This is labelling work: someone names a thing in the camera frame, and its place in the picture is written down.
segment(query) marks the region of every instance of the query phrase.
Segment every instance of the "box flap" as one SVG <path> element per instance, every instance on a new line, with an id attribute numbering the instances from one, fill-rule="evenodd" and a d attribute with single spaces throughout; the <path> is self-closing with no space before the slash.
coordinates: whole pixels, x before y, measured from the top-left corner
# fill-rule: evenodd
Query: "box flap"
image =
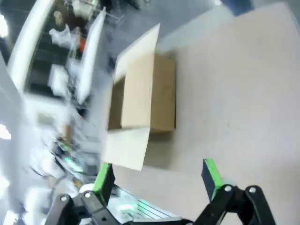
<path id="1" fill-rule="evenodd" d="M 103 161 L 141 171 L 149 133 L 149 127 L 109 131 Z"/>
<path id="2" fill-rule="evenodd" d="M 159 27 L 160 24 L 144 33 L 139 39 L 118 55 L 114 72 L 114 83 L 126 75 L 127 65 L 131 60 L 138 59 L 145 54 L 155 51 Z"/>

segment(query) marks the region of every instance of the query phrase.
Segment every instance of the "cardboard box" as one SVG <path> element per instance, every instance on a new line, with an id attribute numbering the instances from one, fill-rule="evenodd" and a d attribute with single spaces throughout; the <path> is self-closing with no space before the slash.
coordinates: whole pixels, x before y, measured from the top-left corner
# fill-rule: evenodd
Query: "cardboard box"
<path id="1" fill-rule="evenodd" d="M 104 161 L 142 170 L 150 133 L 175 123 L 175 62 L 155 53 L 159 25 L 122 52 L 116 64 Z"/>

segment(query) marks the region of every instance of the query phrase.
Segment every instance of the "green light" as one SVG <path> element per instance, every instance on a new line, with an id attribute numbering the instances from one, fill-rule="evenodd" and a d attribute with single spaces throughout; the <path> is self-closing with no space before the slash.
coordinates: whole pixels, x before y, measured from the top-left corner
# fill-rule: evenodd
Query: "green light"
<path id="1" fill-rule="evenodd" d="M 76 164 L 75 164 L 71 159 L 69 159 L 68 157 L 65 158 L 65 161 L 66 161 L 66 163 L 67 163 L 70 167 L 72 167 L 72 169 L 74 169 L 75 171 L 80 172 L 80 173 L 83 172 L 83 169 L 80 168 L 78 165 L 76 165 Z"/>
<path id="2" fill-rule="evenodd" d="M 136 204 L 126 204 L 120 205 L 119 210 L 134 210 L 136 208 Z"/>

